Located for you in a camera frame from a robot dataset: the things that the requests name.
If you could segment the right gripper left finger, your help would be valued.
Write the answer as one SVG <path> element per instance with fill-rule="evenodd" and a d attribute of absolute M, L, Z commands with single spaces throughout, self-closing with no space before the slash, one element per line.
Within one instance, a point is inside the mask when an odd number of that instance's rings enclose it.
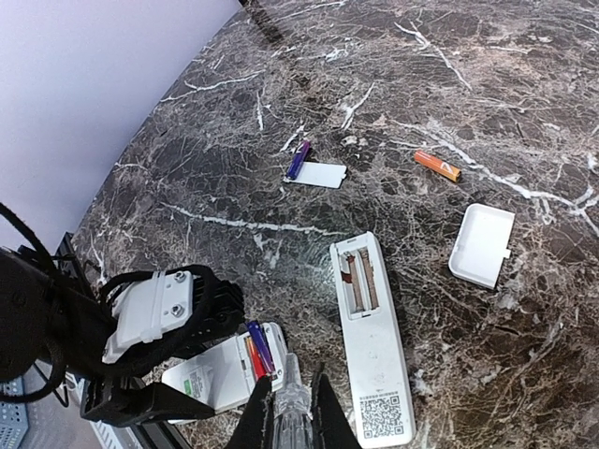
<path fill-rule="evenodd" d="M 271 379 L 263 376 L 256 382 L 226 449 L 271 449 L 273 400 Z"/>

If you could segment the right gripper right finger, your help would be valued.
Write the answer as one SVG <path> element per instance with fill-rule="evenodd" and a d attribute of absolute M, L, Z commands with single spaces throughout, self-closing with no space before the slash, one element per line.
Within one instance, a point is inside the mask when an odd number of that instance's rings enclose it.
<path fill-rule="evenodd" d="M 324 363 L 314 372 L 311 395 L 314 448 L 361 449 L 325 373 Z"/>

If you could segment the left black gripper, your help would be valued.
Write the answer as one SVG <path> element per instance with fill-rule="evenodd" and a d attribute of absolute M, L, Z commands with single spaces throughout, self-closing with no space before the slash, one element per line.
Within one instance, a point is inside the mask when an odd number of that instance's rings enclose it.
<path fill-rule="evenodd" d="M 162 383 L 146 385 L 136 377 L 103 377 L 85 381 L 80 417 L 113 427 L 170 420 L 205 420 L 214 408 Z"/>

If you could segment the clear handle screwdriver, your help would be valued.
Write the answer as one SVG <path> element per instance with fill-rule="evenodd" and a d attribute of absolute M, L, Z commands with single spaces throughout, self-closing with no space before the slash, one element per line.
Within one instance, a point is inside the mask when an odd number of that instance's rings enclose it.
<path fill-rule="evenodd" d="M 273 448 L 309 449 L 314 447 L 311 395 L 304 386 L 295 354 L 285 359 L 283 386 L 275 394 L 273 408 Z"/>

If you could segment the red battery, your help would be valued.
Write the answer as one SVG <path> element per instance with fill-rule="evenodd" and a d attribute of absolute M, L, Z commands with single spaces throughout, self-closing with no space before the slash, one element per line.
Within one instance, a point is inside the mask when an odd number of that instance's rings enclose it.
<path fill-rule="evenodd" d="M 255 379 L 256 381 L 259 381 L 262 377 L 267 375 L 259 351 L 257 350 L 256 345 L 251 337 L 247 337 L 245 339 L 245 346 L 250 357 Z"/>

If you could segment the long white remote control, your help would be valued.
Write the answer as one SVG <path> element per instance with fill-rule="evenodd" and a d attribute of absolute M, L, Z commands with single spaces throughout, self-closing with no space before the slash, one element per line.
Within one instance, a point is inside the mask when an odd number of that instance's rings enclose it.
<path fill-rule="evenodd" d="M 405 445 L 416 436 L 416 419 L 380 244 L 366 232 L 331 244 L 329 252 L 358 442 Z"/>

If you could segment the small white remote control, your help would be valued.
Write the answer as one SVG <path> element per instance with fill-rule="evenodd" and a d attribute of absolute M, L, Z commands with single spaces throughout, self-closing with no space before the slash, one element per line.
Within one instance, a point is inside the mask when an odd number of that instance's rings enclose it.
<path fill-rule="evenodd" d="M 161 381 L 214 408 L 216 414 L 246 404 L 256 385 L 245 339 L 248 332 L 224 340 L 200 355 L 167 369 Z"/>

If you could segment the purple battery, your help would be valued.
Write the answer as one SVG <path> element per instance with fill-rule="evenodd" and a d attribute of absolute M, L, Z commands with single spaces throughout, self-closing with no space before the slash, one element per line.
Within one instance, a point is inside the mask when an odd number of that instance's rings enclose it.
<path fill-rule="evenodd" d="M 295 151 L 292 162 L 289 166 L 289 169 L 285 173 L 285 177 L 289 181 L 295 180 L 302 168 L 302 165 L 311 149 L 311 143 L 309 140 L 304 140 L 301 143 L 301 146 Z"/>
<path fill-rule="evenodd" d="M 258 321 L 251 321 L 247 323 L 247 328 L 257 349 L 257 353 L 264 370 L 268 374 L 273 374 L 275 372 L 275 366 L 270 353 L 270 347 L 262 327 Z"/>

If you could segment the small remote battery cover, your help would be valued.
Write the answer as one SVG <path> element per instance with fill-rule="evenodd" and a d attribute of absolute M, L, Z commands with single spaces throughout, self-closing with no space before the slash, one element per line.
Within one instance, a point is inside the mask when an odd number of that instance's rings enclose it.
<path fill-rule="evenodd" d="M 494 289 L 508 249 L 515 214 L 479 203 L 464 213 L 448 260 L 451 273 L 464 281 Z"/>

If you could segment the white battery cover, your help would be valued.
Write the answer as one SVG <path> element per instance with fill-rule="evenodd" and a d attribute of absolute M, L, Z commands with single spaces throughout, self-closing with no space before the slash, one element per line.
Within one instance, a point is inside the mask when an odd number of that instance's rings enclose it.
<path fill-rule="evenodd" d="M 347 174 L 347 166 L 304 162 L 295 179 L 284 177 L 284 182 L 314 187 L 338 189 Z"/>

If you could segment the orange battery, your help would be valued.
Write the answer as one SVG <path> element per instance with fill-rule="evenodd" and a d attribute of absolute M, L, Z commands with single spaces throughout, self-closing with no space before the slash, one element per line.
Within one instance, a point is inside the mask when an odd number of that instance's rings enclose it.
<path fill-rule="evenodd" d="M 459 168 L 450 165 L 434 155 L 417 150 L 414 153 L 414 159 L 417 163 L 433 170 L 450 181 L 459 182 L 461 179 L 461 170 Z"/>

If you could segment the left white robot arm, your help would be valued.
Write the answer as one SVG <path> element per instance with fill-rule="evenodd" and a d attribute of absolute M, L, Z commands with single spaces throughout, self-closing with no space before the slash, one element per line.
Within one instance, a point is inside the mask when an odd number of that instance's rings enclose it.
<path fill-rule="evenodd" d="M 138 387 L 137 377 L 173 355 L 205 318 L 218 286 L 213 272 L 204 266 L 183 269 L 203 283 L 198 307 L 187 323 L 155 349 L 113 365 L 101 360 L 100 338 L 112 321 L 98 303 L 72 289 L 67 276 L 32 229 L 7 206 L 1 215 L 33 246 L 26 259 L 11 251 L 1 252 L 1 380 L 7 383 L 24 374 L 39 358 L 48 358 L 51 375 L 39 390 L 3 394 L 5 403 L 32 403 L 50 395 L 75 370 L 87 382 L 80 415 L 115 427 L 168 420 L 207 419 L 215 411 L 209 405 L 166 384 Z"/>

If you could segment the blue perforated plastic basket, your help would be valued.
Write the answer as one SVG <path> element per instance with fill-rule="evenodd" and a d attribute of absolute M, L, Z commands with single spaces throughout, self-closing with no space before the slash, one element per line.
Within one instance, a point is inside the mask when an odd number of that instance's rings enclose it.
<path fill-rule="evenodd" d="M 7 384 L 1 384 L 1 393 L 17 396 L 24 393 L 22 377 Z M 1 447 L 17 447 L 29 428 L 27 411 L 24 404 L 1 402 Z"/>

